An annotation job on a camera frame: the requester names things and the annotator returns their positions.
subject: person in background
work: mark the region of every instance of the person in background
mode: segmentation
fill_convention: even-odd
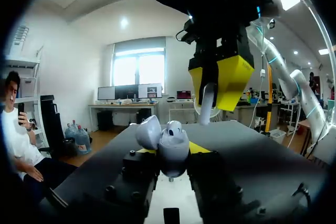
[[[18,109],[14,107],[19,86],[18,73],[10,72],[5,81],[5,107],[1,113],[4,140],[28,194],[33,202],[38,203],[44,198],[47,188],[55,189],[76,167],[46,158],[39,152],[27,114],[21,112],[18,115]]]
[[[335,86],[334,86],[334,79],[329,79],[329,75],[327,74],[327,84],[328,84],[328,87],[331,91],[330,93],[330,99],[331,100],[334,100],[335,99]]]
[[[310,74],[309,74],[309,87],[314,92],[314,94],[315,94],[317,86],[318,86],[318,84],[316,83],[316,81],[314,79],[314,73],[310,72]]]

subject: robotic arm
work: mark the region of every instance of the robotic arm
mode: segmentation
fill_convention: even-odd
[[[280,77],[280,85],[285,96],[293,98],[298,95],[302,109],[311,127],[312,143],[315,144],[328,133],[330,123],[327,122],[323,108],[309,87],[308,81],[300,70],[294,70],[289,74],[285,61],[277,48],[268,39],[263,38],[262,32],[255,24],[251,24],[246,30],[250,41],[260,50],[262,50],[260,45],[264,40],[264,46],[266,46],[265,57],[272,71]]]
[[[202,105],[202,109],[206,107],[201,111],[201,118],[208,115],[205,112],[211,107],[234,110],[254,70],[248,45],[250,40],[265,53],[272,70],[279,76],[286,97],[298,95],[311,125],[312,145],[308,151],[314,148],[314,156],[326,163],[332,162],[336,141],[328,133],[332,130],[334,134],[329,135],[336,135],[334,125],[327,121],[302,72],[295,70],[289,73],[277,48],[264,37],[264,30],[253,23],[259,18],[279,16],[282,11],[280,0],[157,1],[192,17],[181,31],[185,32],[181,41],[188,44],[196,42],[196,52],[188,70],[193,79],[196,102]],[[216,44],[218,39],[221,39],[219,47]]]

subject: yellow pole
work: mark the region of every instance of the yellow pole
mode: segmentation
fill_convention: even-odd
[[[265,132],[269,132],[269,126],[271,124],[271,112],[272,112],[272,69],[267,63],[267,72],[268,72],[268,110],[267,110],[267,120],[266,120],[266,129]]]

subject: laptop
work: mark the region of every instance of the laptop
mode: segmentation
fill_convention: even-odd
[[[178,91],[176,100],[179,101],[191,101],[191,91]]]

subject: smartphone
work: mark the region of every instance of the smartphone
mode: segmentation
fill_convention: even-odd
[[[23,102],[19,103],[17,106],[17,116],[21,115],[20,112],[25,112],[25,104]]]

